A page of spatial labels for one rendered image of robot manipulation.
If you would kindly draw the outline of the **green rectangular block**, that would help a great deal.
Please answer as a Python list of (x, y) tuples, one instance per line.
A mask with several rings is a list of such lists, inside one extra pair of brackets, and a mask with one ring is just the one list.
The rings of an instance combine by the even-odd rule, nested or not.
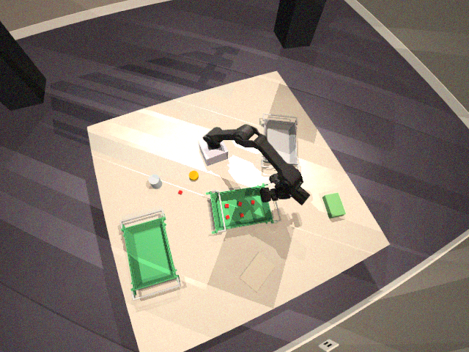
[(343, 216), (345, 213), (339, 193), (326, 194), (322, 197), (329, 219)]

